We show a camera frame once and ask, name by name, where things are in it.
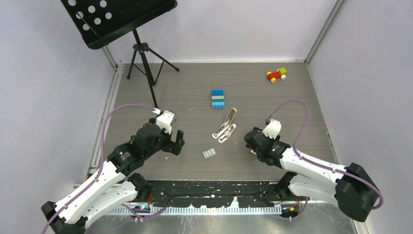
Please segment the staple tray with staples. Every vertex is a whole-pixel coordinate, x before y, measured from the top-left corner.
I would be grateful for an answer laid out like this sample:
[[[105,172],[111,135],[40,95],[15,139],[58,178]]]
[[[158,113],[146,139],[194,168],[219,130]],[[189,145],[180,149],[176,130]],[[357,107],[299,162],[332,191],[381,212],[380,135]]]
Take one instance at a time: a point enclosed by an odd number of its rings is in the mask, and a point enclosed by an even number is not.
[[[216,150],[214,148],[208,149],[202,152],[204,158],[209,158],[216,155]]]

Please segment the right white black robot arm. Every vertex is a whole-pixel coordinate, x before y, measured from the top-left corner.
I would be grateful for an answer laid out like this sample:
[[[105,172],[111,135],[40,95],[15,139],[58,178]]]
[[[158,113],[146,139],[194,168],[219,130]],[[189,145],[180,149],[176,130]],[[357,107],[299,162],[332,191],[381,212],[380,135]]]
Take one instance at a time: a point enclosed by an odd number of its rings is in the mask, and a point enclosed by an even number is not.
[[[294,196],[315,198],[337,206],[358,222],[366,221],[371,210],[382,203],[378,187],[356,163],[343,166],[320,160],[257,127],[244,136],[244,141],[260,162],[287,170],[278,183],[278,194],[284,200]]]

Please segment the beige white stapler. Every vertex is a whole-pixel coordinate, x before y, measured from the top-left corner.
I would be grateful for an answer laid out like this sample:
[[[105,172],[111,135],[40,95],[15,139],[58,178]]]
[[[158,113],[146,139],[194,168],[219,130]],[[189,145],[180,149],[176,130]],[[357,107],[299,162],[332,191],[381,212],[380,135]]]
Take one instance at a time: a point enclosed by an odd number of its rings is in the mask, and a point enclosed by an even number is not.
[[[218,137],[220,137],[231,125],[235,115],[237,113],[237,109],[236,108],[231,108],[227,118],[225,119],[224,123],[212,134],[212,137],[214,139],[217,139]]]

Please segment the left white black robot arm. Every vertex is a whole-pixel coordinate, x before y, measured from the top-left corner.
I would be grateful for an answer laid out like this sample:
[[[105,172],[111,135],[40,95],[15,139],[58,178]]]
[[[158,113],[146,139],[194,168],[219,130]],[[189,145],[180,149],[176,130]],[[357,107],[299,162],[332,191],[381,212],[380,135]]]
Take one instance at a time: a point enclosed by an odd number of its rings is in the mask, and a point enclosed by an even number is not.
[[[48,201],[41,210],[47,227],[56,234],[83,234],[94,222],[125,202],[145,201],[150,185],[135,170],[159,151],[179,155],[184,132],[171,140],[171,126],[151,118],[130,140],[114,148],[101,167],[75,191],[58,202]]]

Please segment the white staple remover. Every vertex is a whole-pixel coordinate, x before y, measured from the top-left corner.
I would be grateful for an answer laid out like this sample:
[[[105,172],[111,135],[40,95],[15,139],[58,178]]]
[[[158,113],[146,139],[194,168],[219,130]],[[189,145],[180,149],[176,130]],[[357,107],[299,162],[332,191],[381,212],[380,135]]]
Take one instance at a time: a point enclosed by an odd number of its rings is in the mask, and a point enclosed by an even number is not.
[[[236,124],[231,124],[224,132],[222,135],[220,135],[220,137],[218,138],[218,142],[219,143],[223,143],[226,140],[228,140],[231,135],[233,134],[234,130],[236,129]]]

